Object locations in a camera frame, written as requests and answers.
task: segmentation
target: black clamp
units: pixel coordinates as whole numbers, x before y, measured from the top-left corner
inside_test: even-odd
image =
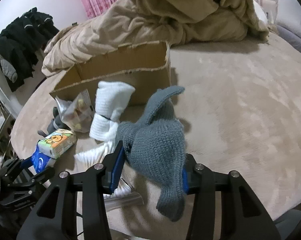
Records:
[[[122,141],[86,172],[55,176],[23,224],[17,240],[77,239],[76,193],[83,192],[85,240],[111,240],[103,194],[117,188],[124,165]],[[215,223],[215,192],[222,194],[221,240],[280,240],[267,211],[237,171],[212,172],[187,154],[183,169],[186,194],[195,194],[187,240],[212,240]]]
[[[36,204],[45,191],[42,184],[54,176],[54,168],[47,167],[27,182],[13,183],[22,170],[28,167],[25,166],[25,163],[29,163],[28,159],[13,159],[0,169],[0,213],[4,210],[16,212]]]

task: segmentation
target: bed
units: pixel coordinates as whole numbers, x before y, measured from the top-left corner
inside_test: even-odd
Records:
[[[185,87],[173,101],[184,125],[186,151],[213,171],[238,170],[272,219],[301,202],[301,54],[274,33],[267,42],[206,42],[170,50],[172,83]],[[29,157],[52,118],[49,95],[65,72],[48,78],[27,101],[12,129],[19,158]],[[135,121],[143,106],[129,107],[122,120]],[[56,173],[84,171],[78,152],[96,147],[88,134],[55,164]],[[125,166],[144,205],[107,213],[110,228],[147,239],[185,239],[193,206],[170,222],[156,210],[160,188]]]

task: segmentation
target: black clothing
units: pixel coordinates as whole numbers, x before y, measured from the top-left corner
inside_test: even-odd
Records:
[[[0,33],[0,55],[16,70],[17,80],[13,83],[6,77],[12,92],[32,77],[32,65],[38,59],[35,52],[45,47],[59,30],[54,26],[52,16],[32,8],[16,18]]]

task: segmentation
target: blue package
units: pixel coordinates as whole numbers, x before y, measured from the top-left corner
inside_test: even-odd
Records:
[[[47,166],[52,167],[55,163],[55,159],[43,154],[38,145],[36,145],[36,150],[31,156],[31,161],[37,173],[43,171]]]

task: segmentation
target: snack bag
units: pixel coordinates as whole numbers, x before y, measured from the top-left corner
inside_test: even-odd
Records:
[[[89,132],[92,124],[93,107],[87,89],[80,92],[70,104],[69,101],[61,100],[58,97],[56,97],[56,102],[60,120],[64,124],[73,131]]]
[[[76,135],[69,130],[57,129],[38,142],[39,150],[50,158],[57,159],[76,142]]]

